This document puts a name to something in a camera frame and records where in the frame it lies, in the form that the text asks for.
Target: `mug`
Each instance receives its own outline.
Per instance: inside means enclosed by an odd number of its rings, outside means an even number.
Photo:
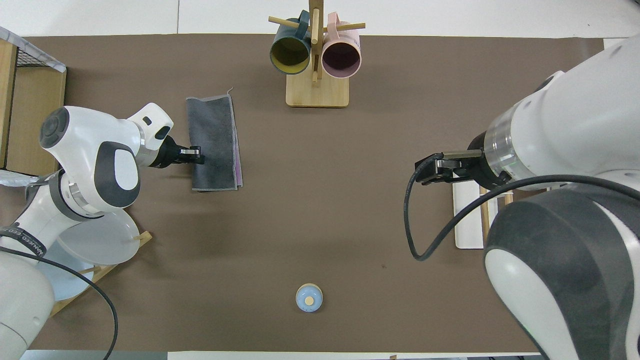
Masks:
[[[350,78],[360,69],[360,35],[358,30],[338,31],[337,26],[349,24],[340,21],[337,12],[329,14],[328,34],[322,48],[322,68],[339,79]]]
[[[271,63],[280,72],[294,75],[303,72],[309,65],[311,54],[311,38],[308,33],[309,12],[302,10],[297,19],[298,28],[280,25],[271,44],[269,57]]]

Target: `blue mug handle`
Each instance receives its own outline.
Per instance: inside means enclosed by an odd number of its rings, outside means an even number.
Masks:
[[[309,12],[302,10],[300,17],[298,17],[298,29],[296,30],[296,38],[302,40],[309,29]]]

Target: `blue mug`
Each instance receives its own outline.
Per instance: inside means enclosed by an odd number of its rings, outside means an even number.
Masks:
[[[278,71],[294,75],[303,72],[310,62],[309,12],[302,10],[300,17],[288,20],[297,22],[298,28],[280,25],[271,44],[269,57]]]

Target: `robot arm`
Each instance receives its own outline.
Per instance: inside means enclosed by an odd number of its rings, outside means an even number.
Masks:
[[[416,163],[416,181],[454,182],[457,174],[494,189],[569,174],[640,190],[638,58],[640,35],[556,72],[468,150]],[[639,224],[639,201],[582,184],[498,213],[485,251],[488,277],[547,359],[640,359]]]
[[[42,257],[69,227],[131,205],[140,192],[139,166],[202,163],[198,147],[178,146],[168,136],[172,127],[153,103],[128,119],[75,106],[51,113],[40,145],[62,169],[27,188],[23,212],[12,225],[0,227],[0,246]],[[53,307],[51,285],[36,264],[0,252],[3,359],[19,359]]]

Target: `white plate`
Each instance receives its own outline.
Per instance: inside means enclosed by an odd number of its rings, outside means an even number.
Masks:
[[[93,267],[93,265],[82,262],[71,256],[62,248],[62,246],[60,246],[60,244],[58,244],[58,242],[53,243],[53,245],[47,249],[47,254],[44,258],[68,266],[75,271],[81,271]],[[86,282],[78,279],[75,275],[49,264],[38,263],[36,265],[36,269],[41,271],[51,283],[51,286],[53,287],[53,295],[56,301],[74,297],[83,292],[84,289],[89,286]],[[92,280],[93,272],[84,274],[84,277]]]
[[[115,265],[133,257],[140,247],[140,235],[133,219],[124,210],[70,227],[58,237],[60,245],[73,256],[90,264]]]

